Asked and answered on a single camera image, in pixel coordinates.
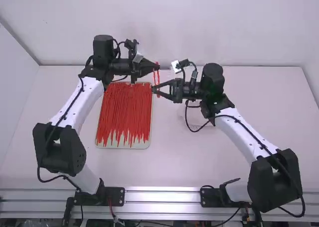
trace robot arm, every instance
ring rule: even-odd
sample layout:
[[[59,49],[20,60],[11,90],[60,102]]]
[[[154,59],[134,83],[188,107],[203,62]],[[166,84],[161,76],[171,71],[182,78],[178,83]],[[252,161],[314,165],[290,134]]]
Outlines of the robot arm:
[[[290,149],[281,151],[244,120],[224,94],[225,79],[220,65],[206,64],[200,82],[196,82],[198,72],[195,68],[190,81],[186,82],[184,67],[190,63],[188,60],[174,61],[173,69],[176,73],[183,71],[183,79],[153,86],[153,93],[174,103],[182,103],[183,99],[201,100],[202,115],[233,141],[251,166],[248,181],[239,181],[238,178],[220,185],[219,190],[202,189],[202,206],[220,207],[231,206],[234,202],[249,202],[265,213],[301,198],[303,212],[295,217],[302,217],[305,207],[295,153]],[[164,86],[169,86],[169,93],[158,91]]]
[[[82,124],[114,75],[130,76],[134,83],[137,78],[160,68],[137,51],[136,40],[124,42],[129,50],[127,59],[120,58],[119,46],[114,48],[114,41],[109,35],[94,38],[94,55],[79,74],[80,81],[69,100],[49,123],[38,123],[33,129],[39,181],[46,183],[55,179],[42,180],[40,168],[59,173],[59,177],[67,179],[81,193],[95,195],[96,203],[105,202],[104,183],[85,164],[86,151],[79,138]]]

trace table surface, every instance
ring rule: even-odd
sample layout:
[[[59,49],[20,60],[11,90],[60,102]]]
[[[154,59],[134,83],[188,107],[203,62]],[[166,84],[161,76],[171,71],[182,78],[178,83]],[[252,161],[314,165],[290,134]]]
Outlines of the table surface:
[[[0,188],[72,189],[63,180],[49,184],[37,181],[32,129],[37,122],[46,123],[58,112],[76,87],[82,68],[40,68],[2,163]],[[188,77],[190,73],[191,69],[187,70]],[[299,158],[304,189],[319,190],[319,110],[302,69],[224,67],[224,76],[225,93],[241,115],[279,148],[291,148]],[[160,72],[161,82],[172,78],[172,71]],[[141,81],[153,83],[153,75]],[[101,104],[102,97],[87,116],[80,138],[86,147],[88,166],[103,178],[105,185],[198,187],[248,178],[248,163],[225,134],[213,126],[191,133],[181,116],[184,104],[156,96],[149,148],[97,148],[94,140]],[[198,113],[192,112],[201,120],[199,109]],[[41,175],[43,179],[53,176],[46,170],[41,170]]]

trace white arm segment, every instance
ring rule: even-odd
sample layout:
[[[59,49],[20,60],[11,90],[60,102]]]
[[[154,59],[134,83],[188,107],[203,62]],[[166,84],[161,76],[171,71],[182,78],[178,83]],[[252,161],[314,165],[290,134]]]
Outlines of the white arm segment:
[[[235,108],[226,108],[216,114],[215,124],[216,127],[221,129],[237,146],[241,153],[245,156],[249,165],[257,160],[258,156],[268,157],[269,154],[260,149],[258,142],[248,133],[238,122],[234,119],[226,116],[218,117],[219,115],[229,115],[237,118],[241,121],[263,144],[265,144],[268,150],[272,154],[276,154],[277,146],[271,144],[265,138],[263,138],[251,125],[249,125],[244,118],[239,114]]]
[[[231,201],[252,202],[247,190],[247,180],[239,180],[227,184],[226,191]]]
[[[95,78],[85,77],[83,80],[84,92],[80,94],[77,98],[70,111],[67,114],[66,120],[63,120],[58,126],[65,127],[66,125],[72,126],[76,132],[79,134],[82,124],[85,121],[85,118],[89,114],[96,100],[103,95],[104,87],[101,81],[96,80]],[[67,108],[70,106],[76,95],[79,93],[82,84],[79,81],[75,91],[66,102],[66,104],[61,108],[57,115],[55,115],[50,122],[52,125],[55,125],[61,116],[65,113]],[[81,188],[82,192],[87,192],[91,195],[95,194],[99,184],[100,179],[91,171],[87,164],[84,164],[82,171],[80,171],[75,177],[69,176],[64,173],[70,180]]]
[[[237,146],[241,153],[245,156],[249,165],[253,161],[257,160],[258,156],[268,157],[269,154],[260,149],[258,142],[245,130],[238,122],[234,119],[226,116],[218,117],[219,115],[229,115],[237,118],[241,121],[263,144],[265,144],[268,150],[275,154],[277,153],[277,146],[271,144],[265,138],[263,138],[251,125],[249,125],[244,118],[239,114],[235,108],[226,108],[221,110],[220,113],[216,115],[215,124],[216,127],[221,129]],[[247,181],[236,181],[226,185],[226,191],[229,198],[234,201],[245,201],[251,202],[251,199],[247,190]]]
[[[66,125],[70,125],[73,129],[76,130],[78,134],[80,133],[82,124],[84,123],[85,118],[89,114],[94,103],[104,93],[104,87],[101,81],[98,81],[95,78],[90,78],[90,77],[85,77],[82,80],[84,85],[83,87],[84,92],[80,94],[80,96],[77,98],[77,100],[73,104],[72,108],[66,115],[66,120],[63,120],[59,124],[60,127],[65,127]],[[51,118],[50,122],[52,122],[53,126],[59,121],[61,116],[65,113],[67,108],[70,106],[74,98],[79,93],[79,90],[81,89],[81,87],[82,85],[81,85],[81,82],[79,81],[75,91],[73,92],[69,100],[65,103],[63,108],[60,109],[57,115]]]

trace red sticks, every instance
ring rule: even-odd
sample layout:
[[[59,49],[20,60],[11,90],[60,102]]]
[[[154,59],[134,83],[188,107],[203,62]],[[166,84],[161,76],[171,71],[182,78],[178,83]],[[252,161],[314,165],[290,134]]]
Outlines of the red sticks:
[[[130,147],[150,138],[152,117],[152,90],[150,83],[111,83],[104,92],[97,143]]]

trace black cable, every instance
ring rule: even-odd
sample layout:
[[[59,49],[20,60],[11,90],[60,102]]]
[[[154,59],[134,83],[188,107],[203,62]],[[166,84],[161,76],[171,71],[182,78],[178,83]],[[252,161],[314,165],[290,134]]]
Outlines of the black cable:
[[[84,219],[84,216],[83,216],[83,205],[81,204],[81,224],[80,224],[80,226],[83,223],[83,219]]]
[[[215,189],[213,186],[210,186],[210,185],[204,185],[204,186],[201,187],[201,189],[202,189],[202,188],[207,188],[207,187],[208,187],[208,188],[211,188],[211,189]]]
[[[124,79],[126,79],[127,77],[128,77],[128,75],[126,75],[124,78],[120,78],[120,79],[117,79],[117,80],[112,80],[111,83],[124,80]]]
[[[192,130],[190,127],[189,127],[189,124],[188,124],[188,121],[187,121],[187,108],[188,108],[188,102],[189,100],[186,100],[185,102],[185,123],[186,123],[186,126],[188,127],[188,129],[191,131],[191,132],[198,132],[200,130],[202,130],[210,121],[207,121],[206,123],[204,123],[199,129],[197,130]]]
[[[240,209],[241,209],[241,207],[239,207],[239,208],[235,211],[235,213],[233,213],[233,215],[232,215],[231,217],[229,217],[227,220],[225,220],[225,221],[223,221],[223,222],[221,222],[221,223],[219,223],[219,224],[216,224],[216,225],[214,225],[214,226],[211,226],[211,227],[222,226],[223,224],[229,222],[232,218],[234,218],[234,216],[238,213],[238,211],[239,211]]]
[[[140,222],[138,222],[136,225],[134,225],[132,227],[138,227],[140,223],[142,223],[142,220],[140,220]]]
[[[293,186],[295,187],[296,191],[297,191],[297,195],[301,200],[302,203],[302,212],[299,215],[293,214],[290,211],[287,211],[286,209],[284,209],[283,207],[278,207],[280,210],[286,212],[287,214],[289,214],[292,217],[295,218],[301,218],[305,215],[306,212],[306,204],[305,204],[305,200],[304,197],[302,196],[302,194],[299,192],[299,189],[297,187],[297,184],[295,182],[295,180],[291,177],[291,175],[289,174],[289,172],[287,171],[287,169],[283,166],[283,164],[270,152],[270,150],[267,148],[267,146],[265,144],[263,144],[252,132],[251,130],[249,130],[248,127],[246,127],[239,119],[235,118],[234,116],[231,115],[225,115],[225,114],[221,114],[221,115],[217,115],[215,116],[215,118],[217,117],[229,117],[235,120],[235,122],[239,123],[257,142],[259,145],[261,145],[262,149],[264,149],[270,156],[271,158],[274,160],[274,162],[280,167],[280,170],[288,177],[288,179],[291,181],[291,183],[293,184]]]
[[[185,70],[183,67],[180,67],[182,73],[183,73],[183,84],[185,83],[185,79],[186,79],[186,74],[185,74]]]
[[[189,62],[192,66],[194,66],[194,69],[195,69],[195,71],[197,71],[197,66],[196,66],[196,64],[195,63],[193,63],[193,62]]]
[[[121,58],[121,49],[120,49],[120,45],[121,45],[121,44],[124,44],[124,43],[125,43],[125,41],[121,41],[120,43],[118,43],[118,42],[115,40],[115,42],[116,42],[116,44],[117,44],[116,50],[117,50],[117,51],[118,51],[118,53],[119,53],[119,56],[118,56],[118,58],[117,58],[117,59],[120,59],[120,58]]]
[[[157,223],[157,222],[153,222],[153,221],[140,221],[140,223],[146,223],[146,224],[153,224],[153,225],[159,225],[159,226],[167,226],[167,227],[173,227],[171,225],[167,225],[167,224],[162,224],[162,223]]]

